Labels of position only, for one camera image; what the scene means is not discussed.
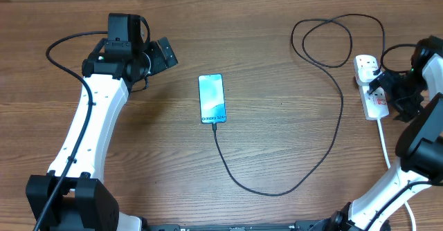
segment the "wood grain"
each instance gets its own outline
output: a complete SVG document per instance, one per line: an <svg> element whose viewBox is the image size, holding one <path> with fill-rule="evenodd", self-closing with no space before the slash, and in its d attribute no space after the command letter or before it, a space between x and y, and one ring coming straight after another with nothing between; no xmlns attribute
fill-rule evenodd
<svg viewBox="0 0 443 231"><path fill-rule="evenodd" d="M35 222L25 197L31 174L44 174L62 145L78 103L80 84L44 57L55 40L106 30L109 12L143 15L152 38L167 36L180 64L152 77L131 95L111 139L105 185L120 209L150 223L180 225L291 223L320 219L368 191L386 171L377 125L364 119L352 61L329 69L345 97L336 144L325 162L295 192L269 198L237 187L215 148L210 126L200 124L197 77L222 73L228 122L219 143L232 173L264 192L295 185L331 142L340 102L332 81L302 61L289 45L293 25L349 12L385 25L387 45L443 36L443 0L119 0L0 4L0 230L29 230ZM352 57L381 54L376 22L341 20L352 31ZM314 24L301 25L296 43ZM60 45L53 57L80 72L100 37ZM328 64L349 48L343 29L325 26L307 50ZM392 52L386 64L408 67L411 49ZM406 124L383 120L391 159ZM443 191L410 201L419 230L441 230ZM409 229L401 209L394 230Z"/></svg>

